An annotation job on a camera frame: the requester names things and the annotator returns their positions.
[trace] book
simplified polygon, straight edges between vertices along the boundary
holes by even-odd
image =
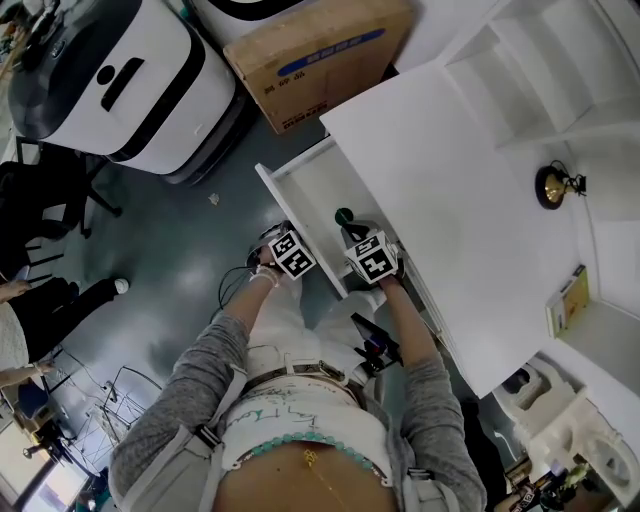
[[[557,338],[569,329],[575,317],[589,304],[587,267],[579,265],[562,288],[547,302],[549,335]]]

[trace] person in black pants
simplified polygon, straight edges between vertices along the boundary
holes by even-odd
[[[0,340],[0,387],[31,377],[26,374],[29,372],[36,375],[51,371],[47,364],[25,367],[44,358],[96,309],[125,293],[129,283],[125,279],[103,279],[81,295],[77,284],[61,278],[35,289],[24,282],[2,288],[5,298],[0,306],[5,309],[0,311],[4,338]]]

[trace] white cabinet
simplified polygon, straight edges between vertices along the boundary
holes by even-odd
[[[628,0],[500,0],[439,57],[493,144],[640,122],[640,14]]]

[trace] open drawer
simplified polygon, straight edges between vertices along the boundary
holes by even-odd
[[[345,278],[352,268],[344,255],[346,246],[335,221],[336,210],[349,208],[356,219],[377,222],[398,241],[378,203],[332,137],[276,171],[262,164],[256,165],[256,171],[343,298],[349,293]],[[429,327],[457,362],[455,346],[435,302],[408,254],[403,258],[407,277],[431,320]],[[464,369],[458,366],[464,376]]]

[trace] belt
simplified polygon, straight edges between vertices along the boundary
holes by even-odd
[[[341,388],[345,388],[350,391],[360,407],[362,409],[366,406],[366,400],[364,398],[363,387],[361,384],[349,380],[345,384],[344,372],[336,370],[333,366],[328,365],[324,361],[319,361],[318,364],[297,364],[293,366],[293,374],[290,374],[285,367],[273,370],[267,373],[263,373],[258,377],[254,377],[244,387],[243,394],[251,391],[253,388],[269,382],[270,380],[277,379],[278,377],[286,377],[287,375],[299,375],[299,376],[322,376],[327,377],[334,381]]]

